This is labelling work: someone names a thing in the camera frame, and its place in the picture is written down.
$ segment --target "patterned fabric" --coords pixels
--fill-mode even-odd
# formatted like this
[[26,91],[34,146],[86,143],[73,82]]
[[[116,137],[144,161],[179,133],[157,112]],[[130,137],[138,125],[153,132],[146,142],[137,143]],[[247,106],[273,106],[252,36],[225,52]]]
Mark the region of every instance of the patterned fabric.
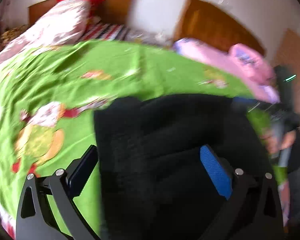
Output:
[[129,28],[125,25],[98,23],[89,27],[79,41],[87,41],[91,39],[123,41],[128,31]]

